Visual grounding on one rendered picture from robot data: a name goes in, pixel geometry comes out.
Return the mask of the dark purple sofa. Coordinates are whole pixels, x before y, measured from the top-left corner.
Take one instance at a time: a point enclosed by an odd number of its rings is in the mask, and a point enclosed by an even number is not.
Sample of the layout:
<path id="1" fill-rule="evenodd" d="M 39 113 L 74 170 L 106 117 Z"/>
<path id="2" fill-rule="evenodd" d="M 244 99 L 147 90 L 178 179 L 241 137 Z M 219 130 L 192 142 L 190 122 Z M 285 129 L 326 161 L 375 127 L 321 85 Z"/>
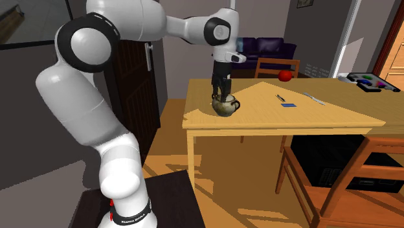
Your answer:
<path id="1" fill-rule="evenodd" d="M 297 46 L 283 38 L 238 38 L 236 51 L 247 59 L 233 63 L 233 69 L 256 69 L 259 58 L 293 59 Z"/>

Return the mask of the black tray with coloured patches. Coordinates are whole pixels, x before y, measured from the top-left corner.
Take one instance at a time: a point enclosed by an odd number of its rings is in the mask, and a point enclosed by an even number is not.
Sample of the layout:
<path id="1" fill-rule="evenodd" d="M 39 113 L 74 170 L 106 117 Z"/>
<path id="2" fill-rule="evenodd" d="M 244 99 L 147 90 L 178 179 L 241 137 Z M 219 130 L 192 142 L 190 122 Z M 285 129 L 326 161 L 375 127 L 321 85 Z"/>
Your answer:
<path id="1" fill-rule="evenodd" d="M 351 82 L 355 82 L 356 86 L 360 87 L 365 92 L 381 92 L 382 89 L 393 92 L 401 91 L 401 89 L 373 73 L 349 73 L 346 78 Z"/>

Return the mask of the orange wooden door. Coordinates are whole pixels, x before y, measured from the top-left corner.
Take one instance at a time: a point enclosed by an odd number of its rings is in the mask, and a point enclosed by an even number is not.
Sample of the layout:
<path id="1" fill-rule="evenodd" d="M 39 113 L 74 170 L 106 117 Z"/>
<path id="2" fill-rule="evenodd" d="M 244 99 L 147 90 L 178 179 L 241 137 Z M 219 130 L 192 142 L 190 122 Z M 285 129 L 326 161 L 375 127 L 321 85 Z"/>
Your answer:
<path id="1" fill-rule="evenodd" d="M 404 90 L 404 0 L 400 0 L 372 72 Z"/>

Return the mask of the black box appliance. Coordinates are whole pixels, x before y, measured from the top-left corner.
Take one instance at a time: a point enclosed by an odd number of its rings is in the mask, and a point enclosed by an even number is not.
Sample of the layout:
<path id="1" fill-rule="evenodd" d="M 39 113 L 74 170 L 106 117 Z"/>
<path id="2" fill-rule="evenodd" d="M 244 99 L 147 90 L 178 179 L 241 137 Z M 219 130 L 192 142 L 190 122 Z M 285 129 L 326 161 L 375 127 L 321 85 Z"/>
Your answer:
<path id="1" fill-rule="evenodd" d="M 353 154 L 361 145 L 363 135 L 297 135 L 291 142 L 297 161 L 314 187 L 332 187 Z M 350 190 L 398 193 L 404 181 L 354 177 Z"/>

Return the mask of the grey-brown ceramic pot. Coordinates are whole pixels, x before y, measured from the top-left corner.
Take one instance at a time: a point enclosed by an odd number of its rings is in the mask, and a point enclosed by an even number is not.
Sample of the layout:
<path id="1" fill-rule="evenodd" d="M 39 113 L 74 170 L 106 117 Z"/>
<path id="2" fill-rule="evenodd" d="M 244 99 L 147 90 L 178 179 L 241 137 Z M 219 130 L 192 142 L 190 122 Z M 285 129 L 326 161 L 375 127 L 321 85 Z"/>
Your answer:
<path id="1" fill-rule="evenodd" d="M 240 102 L 233 95 L 227 95 L 224 101 L 221 100 L 221 95 L 213 95 L 211 105 L 221 117 L 229 117 L 240 108 Z"/>

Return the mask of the silver knife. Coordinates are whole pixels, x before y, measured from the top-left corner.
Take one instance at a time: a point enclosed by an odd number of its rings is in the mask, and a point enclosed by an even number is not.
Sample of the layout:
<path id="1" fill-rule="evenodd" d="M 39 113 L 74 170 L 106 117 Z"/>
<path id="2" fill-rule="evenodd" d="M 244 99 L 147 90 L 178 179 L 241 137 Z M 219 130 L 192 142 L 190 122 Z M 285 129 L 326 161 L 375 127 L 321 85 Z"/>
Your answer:
<path id="1" fill-rule="evenodd" d="M 318 102 L 319 104 L 326 105 L 323 101 L 321 101 L 321 100 L 315 98 L 314 96 L 312 96 L 312 95 L 310 95 L 310 94 L 308 94 L 308 93 L 303 93 L 303 95 L 306 95 L 307 97 L 309 97 L 310 99 L 312 99 L 312 100 Z"/>

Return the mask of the window with dark frame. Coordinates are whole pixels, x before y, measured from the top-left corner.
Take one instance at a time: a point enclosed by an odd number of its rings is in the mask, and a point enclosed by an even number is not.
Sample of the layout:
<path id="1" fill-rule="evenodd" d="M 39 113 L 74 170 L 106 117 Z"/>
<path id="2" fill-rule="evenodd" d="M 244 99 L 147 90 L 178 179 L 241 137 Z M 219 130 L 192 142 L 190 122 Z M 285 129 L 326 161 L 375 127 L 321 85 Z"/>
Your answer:
<path id="1" fill-rule="evenodd" d="M 53 44 L 72 19 L 69 0 L 0 0 L 0 50 Z"/>

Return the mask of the brown wooden chair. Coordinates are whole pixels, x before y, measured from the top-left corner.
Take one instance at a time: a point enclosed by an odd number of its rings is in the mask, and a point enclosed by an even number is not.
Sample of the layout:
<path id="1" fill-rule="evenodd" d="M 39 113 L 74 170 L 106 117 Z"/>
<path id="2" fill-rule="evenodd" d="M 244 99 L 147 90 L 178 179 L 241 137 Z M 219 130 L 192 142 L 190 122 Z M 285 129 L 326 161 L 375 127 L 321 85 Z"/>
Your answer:
<path id="1" fill-rule="evenodd" d="M 289 124 L 282 116 L 287 109 L 282 107 L 283 100 L 277 98 L 277 94 L 285 92 L 291 94 L 287 89 L 274 85 L 268 78 L 258 78 L 259 73 L 279 73 L 279 70 L 262 69 L 261 63 L 274 63 L 280 65 L 294 65 L 295 70 L 288 72 L 297 77 L 300 62 L 298 60 L 259 58 L 254 78 L 235 79 L 235 95 L 240 100 L 240 109 L 236 112 L 238 120 L 237 127 L 241 129 L 242 135 L 249 135 L 249 130 L 262 129 L 285 129 Z"/>
<path id="2" fill-rule="evenodd" d="M 284 146 L 275 193 L 289 178 L 309 228 L 404 228 L 400 193 L 348 190 L 354 177 L 404 181 L 404 167 L 366 165 L 372 152 L 404 155 L 404 139 L 367 137 L 332 188 L 313 187 L 290 147 Z"/>

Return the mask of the dark brown door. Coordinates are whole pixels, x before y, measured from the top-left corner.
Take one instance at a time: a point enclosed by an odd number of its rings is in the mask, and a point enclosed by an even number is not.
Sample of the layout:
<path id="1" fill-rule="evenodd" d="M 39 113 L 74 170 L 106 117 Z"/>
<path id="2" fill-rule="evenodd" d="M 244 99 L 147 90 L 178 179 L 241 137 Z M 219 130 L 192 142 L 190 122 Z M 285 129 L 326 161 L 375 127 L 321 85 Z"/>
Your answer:
<path id="1" fill-rule="evenodd" d="M 145 162 L 157 129 L 161 127 L 155 75 L 148 69 L 145 42 L 121 40 L 104 69 L 112 110 L 133 133 Z"/>

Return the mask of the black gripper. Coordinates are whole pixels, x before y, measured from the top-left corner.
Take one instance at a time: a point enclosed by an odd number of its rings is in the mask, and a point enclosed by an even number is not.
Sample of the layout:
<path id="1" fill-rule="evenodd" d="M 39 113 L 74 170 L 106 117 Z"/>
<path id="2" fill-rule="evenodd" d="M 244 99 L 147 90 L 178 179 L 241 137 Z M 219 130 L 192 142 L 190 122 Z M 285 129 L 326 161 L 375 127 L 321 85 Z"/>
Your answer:
<path id="1" fill-rule="evenodd" d="M 217 97 L 218 90 L 221 90 L 221 102 L 227 100 L 228 95 L 231 92 L 231 79 L 227 79 L 232 71 L 232 64 L 229 62 L 218 62 L 214 60 L 213 72 L 212 72 L 212 98 Z"/>

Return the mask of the dark robot stand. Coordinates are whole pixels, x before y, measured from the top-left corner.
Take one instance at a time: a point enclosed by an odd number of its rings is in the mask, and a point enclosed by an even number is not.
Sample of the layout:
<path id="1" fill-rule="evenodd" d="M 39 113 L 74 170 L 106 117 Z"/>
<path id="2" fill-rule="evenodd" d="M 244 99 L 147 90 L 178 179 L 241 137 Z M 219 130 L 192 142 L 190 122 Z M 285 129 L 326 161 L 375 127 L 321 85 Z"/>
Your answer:
<path id="1" fill-rule="evenodd" d="M 186 170 L 149 177 L 146 186 L 157 228 L 206 228 Z M 69 228 L 97 228 L 110 199 L 99 189 L 82 192 Z"/>

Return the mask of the light wooden table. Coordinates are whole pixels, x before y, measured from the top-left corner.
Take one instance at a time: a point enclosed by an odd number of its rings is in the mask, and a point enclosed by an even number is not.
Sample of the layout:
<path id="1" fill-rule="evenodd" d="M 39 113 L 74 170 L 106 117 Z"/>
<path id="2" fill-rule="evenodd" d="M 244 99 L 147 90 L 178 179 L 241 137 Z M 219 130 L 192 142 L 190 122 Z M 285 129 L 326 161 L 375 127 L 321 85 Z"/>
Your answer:
<path id="1" fill-rule="evenodd" d="M 404 91 L 367 93 L 355 84 L 335 78 L 294 78 L 281 82 L 268 78 L 291 94 L 280 95 L 295 108 L 286 108 L 282 116 L 285 129 L 269 128 L 249 135 L 285 135 L 290 143 L 294 135 L 404 134 Z M 236 112 L 220 117 L 212 109 L 212 86 L 209 79 L 191 79 L 188 84 L 183 129 L 186 130 L 188 175 L 194 180 L 194 143 L 196 137 L 243 136 L 237 127 Z M 326 105 L 310 99 L 308 93 Z"/>

